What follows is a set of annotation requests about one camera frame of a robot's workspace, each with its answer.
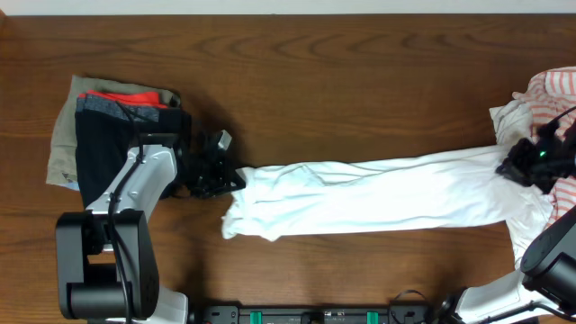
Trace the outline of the white t-shirt with pixel logo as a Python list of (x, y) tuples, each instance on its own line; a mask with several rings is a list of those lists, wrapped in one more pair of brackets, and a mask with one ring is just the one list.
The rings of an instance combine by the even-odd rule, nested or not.
[(546, 195), (497, 175), (502, 146), (361, 163), (244, 167), (222, 236), (284, 236), (464, 228), (552, 214)]

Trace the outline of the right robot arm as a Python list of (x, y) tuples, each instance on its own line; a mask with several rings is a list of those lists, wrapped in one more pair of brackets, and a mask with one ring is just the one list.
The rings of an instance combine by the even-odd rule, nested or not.
[[(544, 194), (575, 175), (575, 135), (559, 139), (557, 119), (537, 129), (538, 141), (521, 139), (496, 173)], [(543, 315), (575, 321), (575, 210), (539, 234), (520, 268), (484, 286), (445, 300), (440, 323), (529, 323)]]

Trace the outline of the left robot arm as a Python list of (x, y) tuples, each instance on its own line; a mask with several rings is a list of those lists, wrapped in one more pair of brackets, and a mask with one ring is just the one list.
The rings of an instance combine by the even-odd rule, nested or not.
[(191, 152), (180, 133), (135, 134), (108, 188), (55, 228), (58, 304), (69, 320), (90, 323), (194, 323), (188, 297), (164, 287), (149, 234), (162, 193), (180, 183), (200, 199), (245, 187), (228, 157), (232, 137), (203, 133)]

